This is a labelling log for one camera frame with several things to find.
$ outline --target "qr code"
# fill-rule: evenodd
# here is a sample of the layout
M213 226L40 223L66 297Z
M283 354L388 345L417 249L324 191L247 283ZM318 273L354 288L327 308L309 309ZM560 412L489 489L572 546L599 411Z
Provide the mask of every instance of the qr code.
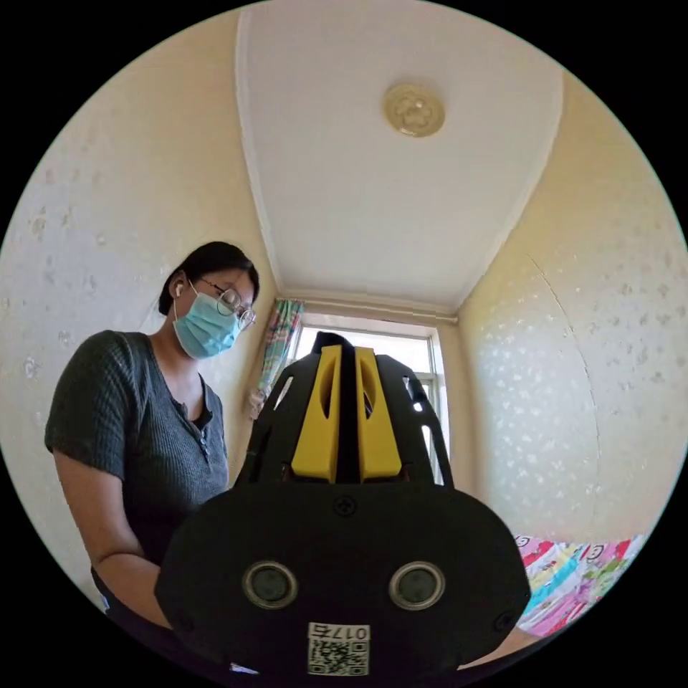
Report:
M319 676L367 676L370 626L311 623L308 673Z

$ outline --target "blue surgical mask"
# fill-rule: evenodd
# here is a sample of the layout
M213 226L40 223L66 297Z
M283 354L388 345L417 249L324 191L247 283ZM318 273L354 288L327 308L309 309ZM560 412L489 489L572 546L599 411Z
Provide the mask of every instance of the blue surgical mask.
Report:
M179 343L189 356L197 360L228 351L241 332L239 318L234 313L222 315L217 310L217 301L207 294L196 292L196 299L184 317L177 317L176 303L172 305L174 331Z

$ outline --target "colorful bedding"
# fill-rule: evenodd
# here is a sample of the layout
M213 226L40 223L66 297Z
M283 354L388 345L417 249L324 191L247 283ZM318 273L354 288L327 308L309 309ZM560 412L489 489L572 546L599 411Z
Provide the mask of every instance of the colorful bedding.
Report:
M640 551L645 537L604 544L554 543L517 535L532 598L518 627L544 637L597 602Z

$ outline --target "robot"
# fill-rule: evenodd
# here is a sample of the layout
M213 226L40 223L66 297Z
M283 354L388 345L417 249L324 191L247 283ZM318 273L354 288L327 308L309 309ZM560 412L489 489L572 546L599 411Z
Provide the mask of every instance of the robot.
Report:
M525 610L518 548L454 488L413 372L327 338L282 372L233 488L175 534L156 597L185 645L228 671L361 685L455 672Z

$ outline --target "white ceiling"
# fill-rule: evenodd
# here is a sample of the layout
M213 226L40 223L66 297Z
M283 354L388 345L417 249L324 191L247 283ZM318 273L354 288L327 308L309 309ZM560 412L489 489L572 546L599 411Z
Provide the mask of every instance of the white ceiling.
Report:
M536 186L561 68L502 29L416 0L271 0L242 11L236 83L259 220L283 295L454 312ZM383 118L433 87L435 136Z

